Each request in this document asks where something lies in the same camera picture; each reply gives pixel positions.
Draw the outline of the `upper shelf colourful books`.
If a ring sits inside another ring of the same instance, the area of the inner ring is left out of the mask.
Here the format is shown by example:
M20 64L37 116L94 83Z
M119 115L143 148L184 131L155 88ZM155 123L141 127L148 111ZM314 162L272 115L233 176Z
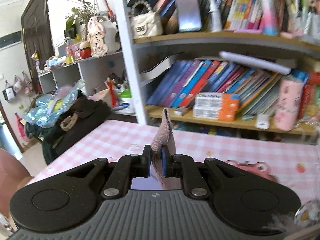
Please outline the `upper shelf colourful books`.
M126 0L130 12L138 0ZM163 27L162 35L180 32L178 28L175 0L144 0L153 11L158 12ZM277 18L278 35L298 38L304 42L319 43L319 0L273 0ZM217 0L221 14L222 31L233 33L263 33L263 11L261 0ZM209 0L199 0L202 28L211 32ZM147 12L143 6L136 9L136 15Z

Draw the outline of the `pink blue gradient bottle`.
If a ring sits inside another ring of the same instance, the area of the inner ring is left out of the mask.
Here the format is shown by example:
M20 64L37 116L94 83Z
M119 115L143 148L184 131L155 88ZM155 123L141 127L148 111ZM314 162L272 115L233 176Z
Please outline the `pink blue gradient bottle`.
M261 0L261 8L263 11L263 33L277 36L278 26L273 0Z

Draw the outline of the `pink cartoon desk mat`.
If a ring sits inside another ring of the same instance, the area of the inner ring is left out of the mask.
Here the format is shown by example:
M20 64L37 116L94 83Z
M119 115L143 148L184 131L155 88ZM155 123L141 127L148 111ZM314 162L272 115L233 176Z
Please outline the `pink cartoon desk mat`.
M97 158L109 161L128 154L141 154L158 128L107 120L69 148L32 180L34 183ZM263 165L263 176L274 177L298 194L305 203L319 197L319 146L286 144L187 131L174 131L176 152L203 162L212 157L233 160L246 169Z

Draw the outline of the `white usb charger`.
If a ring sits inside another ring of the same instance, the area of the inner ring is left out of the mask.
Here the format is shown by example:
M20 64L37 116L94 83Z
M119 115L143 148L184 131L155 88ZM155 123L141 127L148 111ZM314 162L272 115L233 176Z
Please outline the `white usb charger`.
M267 130L270 127L270 116L260 113L257 115L255 127L257 129Z

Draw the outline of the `black bag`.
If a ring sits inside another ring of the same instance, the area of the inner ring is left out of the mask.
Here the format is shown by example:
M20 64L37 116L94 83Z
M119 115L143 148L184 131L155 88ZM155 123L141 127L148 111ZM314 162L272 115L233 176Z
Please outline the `black bag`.
M70 109L58 117L55 125L42 132L42 152L47 165L88 135L104 121L112 111L107 103L88 99L81 92Z

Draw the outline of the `dark green clothing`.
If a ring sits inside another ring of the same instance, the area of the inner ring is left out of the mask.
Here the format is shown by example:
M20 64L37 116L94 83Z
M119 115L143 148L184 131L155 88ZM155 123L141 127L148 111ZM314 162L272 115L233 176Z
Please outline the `dark green clothing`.
M45 142L46 140L50 140L52 137L51 128L42 128L37 126L36 124L30 124L28 122L24 125L25 135L29 139L37 139L40 143Z

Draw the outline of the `row of leaning books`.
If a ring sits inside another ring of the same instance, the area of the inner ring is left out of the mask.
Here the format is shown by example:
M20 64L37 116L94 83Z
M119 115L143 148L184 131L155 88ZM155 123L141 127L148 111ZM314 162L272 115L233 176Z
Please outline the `row of leaning books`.
M236 62L177 60L160 75L146 103L167 108L193 108L199 93L228 93L240 98L235 113L256 115L261 112L260 105L270 105L278 99L281 77L278 73Z

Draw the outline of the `white long desk lamp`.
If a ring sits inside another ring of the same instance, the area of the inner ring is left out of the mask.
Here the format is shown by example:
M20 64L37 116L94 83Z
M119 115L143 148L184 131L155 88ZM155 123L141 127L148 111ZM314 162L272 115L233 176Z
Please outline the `white long desk lamp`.
M279 73L281 75L288 75L291 72L291 68L283 66L281 64L273 63L270 61L258 59L251 56L245 56L241 54L231 53L228 51L220 51L219 55L221 59L226 61L236 62L248 67L260 68L264 70L269 70L272 72Z

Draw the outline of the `iridescent plastic bag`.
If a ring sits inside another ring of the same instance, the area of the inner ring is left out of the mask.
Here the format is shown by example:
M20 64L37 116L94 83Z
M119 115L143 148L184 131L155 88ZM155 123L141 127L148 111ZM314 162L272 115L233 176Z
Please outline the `iridescent plastic bag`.
M84 86L84 80L80 79L73 87L66 85L54 94L43 94L36 99L35 107L22 114L22 119L42 128L53 127L59 116L67 112L75 103L78 93Z

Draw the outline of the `red books stack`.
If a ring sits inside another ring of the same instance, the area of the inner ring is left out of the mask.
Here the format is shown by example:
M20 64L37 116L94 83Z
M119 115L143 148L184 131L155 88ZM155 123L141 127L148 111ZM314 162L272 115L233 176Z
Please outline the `red books stack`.
M298 119L313 118L319 112L319 72L312 71L303 87Z

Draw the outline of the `pink sticker tumbler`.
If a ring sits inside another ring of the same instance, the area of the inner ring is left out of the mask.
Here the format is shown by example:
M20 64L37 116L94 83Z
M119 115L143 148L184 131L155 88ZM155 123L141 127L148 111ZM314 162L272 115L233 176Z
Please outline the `pink sticker tumbler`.
M302 81L283 77L274 115L275 126L282 131L291 131L296 123L304 84Z

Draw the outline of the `orange white box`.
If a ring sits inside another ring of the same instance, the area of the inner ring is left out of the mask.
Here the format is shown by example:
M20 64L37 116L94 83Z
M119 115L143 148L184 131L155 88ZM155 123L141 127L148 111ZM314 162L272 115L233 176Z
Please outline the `orange white box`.
M236 112L239 105L240 98L237 94L203 92L195 98L197 107L223 108Z
M234 121L235 112L223 110L221 108L203 108L203 107L193 107L193 117L195 118L206 118L214 119L219 121Z

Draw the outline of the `lavender cloth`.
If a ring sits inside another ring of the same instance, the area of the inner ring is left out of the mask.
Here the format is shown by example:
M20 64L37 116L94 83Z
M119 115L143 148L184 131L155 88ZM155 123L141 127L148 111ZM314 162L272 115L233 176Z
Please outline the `lavender cloth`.
M158 180L153 177L134 178L131 184L132 190L162 190Z

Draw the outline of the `lower orange white box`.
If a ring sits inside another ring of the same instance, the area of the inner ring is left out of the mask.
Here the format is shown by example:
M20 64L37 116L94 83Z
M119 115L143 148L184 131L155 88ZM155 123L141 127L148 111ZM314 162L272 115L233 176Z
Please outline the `lower orange white box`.
M214 119L219 121L234 121L235 112L223 110L221 108L203 108L203 107L193 107L193 117L195 118L206 118Z

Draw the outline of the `rabbit cartoon plaque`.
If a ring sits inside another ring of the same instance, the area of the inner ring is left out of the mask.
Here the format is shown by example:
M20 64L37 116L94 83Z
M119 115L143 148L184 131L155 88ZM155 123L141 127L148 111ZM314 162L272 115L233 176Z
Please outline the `rabbit cartoon plaque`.
M118 29L107 16L92 16L87 24L87 42L93 57L104 56L118 51L120 43L116 41Z

